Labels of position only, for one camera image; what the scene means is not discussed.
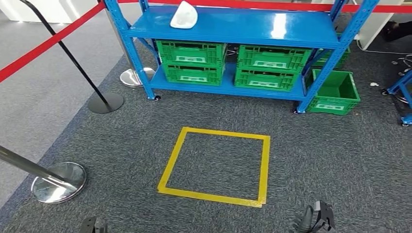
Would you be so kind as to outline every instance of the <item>red barrier tape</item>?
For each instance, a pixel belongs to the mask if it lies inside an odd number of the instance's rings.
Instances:
[[[118,0],[119,3],[136,3],[137,0]],[[153,0],[151,3],[163,3],[163,4],[180,4],[181,0]],[[270,10],[296,10],[296,11],[330,11],[332,4],[310,4],[310,3],[285,3],[285,2],[259,2],[259,1],[232,1],[232,0],[188,0],[192,5],[207,5],[207,6],[222,6],[233,8],[258,8],[258,9],[270,9]],[[86,14],[79,19],[65,27],[56,35],[52,36],[27,54],[21,56],[2,70],[0,70],[0,83],[7,79],[9,76],[17,72],[23,66],[40,56],[46,50],[57,44],[67,35],[74,30],[82,26],[89,19],[94,17],[105,5],[100,2],[93,7]],[[359,6],[357,5],[345,5],[342,12],[356,12]],[[412,13],[412,6],[392,6],[392,5],[380,5],[377,6],[375,13]]]
[[[118,0],[119,3],[136,3],[136,0]],[[150,3],[180,4],[181,0],[152,0]],[[269,10],[291,10],[291,11],[330,11],[332,4],[312,4],[312,3],[288,3],[288,2],[261,2],[261,1],[241,1],[241,0],[187,0],[192,5],[200,6],[223,6],[232,8],[258,8]],[[357,12],[358,5],[345,5],[342,12]],[[374,13],[412,13],[412,6],[379,5]]]
[[[7,79],[9,76],[17,72],[19,69],[21,69],[23,66],[27,65],[29,62],[34,60],[36,57],[40,56],[42,53],[44,53],[46,50],[51,48],[53,45],[57,44],[59,41],[61,41],[63,38],[65,38],[67,35],[72,33],[74,30],[82,26],[85,22],[87,22],[89,19],[91,19],[93,16],[95,16],[97,13],[99,13],[102,9],[104,9],[105,5],[103,2],[100,2],[97,4],[95,7],[93,7],[90,11],[88,11],[86,14],[78,18],[76,21],[62,29],[59,33],[56,35],[50,37],[48,40],[45,42],[41,43],[39,46],[31,50],[30,52],[26,53],[25,55],[21,56],[2,70],[0,70],[0,83]]]

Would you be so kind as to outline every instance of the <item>blue metal cart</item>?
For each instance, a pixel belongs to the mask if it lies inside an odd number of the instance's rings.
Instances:
[[[336,0],[330,13],[196,7],[198,21],[191,29],[176,29],[170,26],[177,6],[149,7],[146,0],[140,0],[143,15],[136,23],[130,25],[123,17],[117,0],[105,0],[105,4],[124,44],[126,55],[143,83],[148,99],[159,100],[160,97],[153,89],[167,89],[296,100],[299,101],[299,105],[295,112],[304,113],[378,1],[364,0],[340,37],[335,32],[333,22],[340,14],[346,0]],[[157,59],[159,67],[155,75],[150,80],[147,78],[133,44],[134,37],[149,48],[157,58],[157,47],[154,43],[156,39],[304,47],[313,48],[313,52],[310,57],[311,62],[308,62],[291,92],[236,87],[233,84],[235,64],[226,64],[220,86],[169,83],[159,58]],[[152,45],[143,38],[152,39]],[[330,58],[311,87],[306,90],[303,78],[305,73],[314,61],[330,50],[332,50]]]
[[[408,90],[407,86],[412,85],[412,70],[409,70],[398,82],[388,89],[382,91],[384,96],[396,95],[398,91],[401,91],[405,100],[408,102],[409,108],[412,109],[412,93]],[[401,117],[402,126],[412,125],[412,113],[407,113],[405,116]]]

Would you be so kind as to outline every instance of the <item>carpet floor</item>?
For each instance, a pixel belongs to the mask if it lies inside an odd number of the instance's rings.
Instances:
[[[151,55],[139,46],[146,66]],[[100,216],[111,233],[287,232],[317,200],[331,203],[338,233],[412,229],[412,128],[398,125],[397,103],[380,88],[398,77],[396,55],[352,45],[344,70],[354,73],[361,103],[347,116],[294,115],[294,103],[123,86],[123,58],[101,88],[125,103],[106,115],[83,107],[40,161],[84,165],[86,188],[61,204],[29,196],[28,177],[0,211],[3,233],[75,233]],[[371,82],[380,87],[370,86]],[[262,208],[159,194],[156,190],[184,126],[271,136],[267,203]],[[261,142],[188,134],[168,187],[256,199]]]

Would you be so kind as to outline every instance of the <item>yellow tape square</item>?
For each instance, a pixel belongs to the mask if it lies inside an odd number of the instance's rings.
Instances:
[[[183,141],[185,140],[187,133],[205,133],[205,134],[214,134],[214,135],[222,135],[222,136],[230,136],[230,137],[244,137],[244,138],[263,140],[262,160],[260,163],[258,199],[249,200],[249,199],[241,199],[241,198],[233,198],[233,197],[225,197],[225,196],[219,196],[219,195],[213,195],[213,194],[192,192],[192,191],[180,190],[180,189],[174,189],[174,188],[167,188],[166,184],[172,173],[172,169],[174,167],[174,164],[176,163],[177,156],[183,145]],[[270,149],[270,136],[267,136],[267,135],[251,134],[251,133],[236,133],[236,132],[229,132],[229,131],[206,130],[206,129],[191,128],[191,127],[183,127],[182,131],[179,134],[179,137],[177,138],[176,145],[173,148],[172,154],[166,165],[165,171],[163,172],[162,178],[160,179],[157,189],[159,193],[170,194],[170,195],[175,195],[175,196],[224,202],[224,203],[236,204],[236,205],[262,207],[262,204],[266,203],[266,193],[267,193],[267,186],[268,186],[268,170],[269,170],[269,149]]]

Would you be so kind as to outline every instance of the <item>shelf caster wheel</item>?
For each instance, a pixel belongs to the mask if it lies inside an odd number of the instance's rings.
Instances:
[[[381,92],[381,94],[382,94],[383,96],[387,96],[387,95],[389,95],[389,92],[388,92],[388,90],[383,89],[382,92]]]

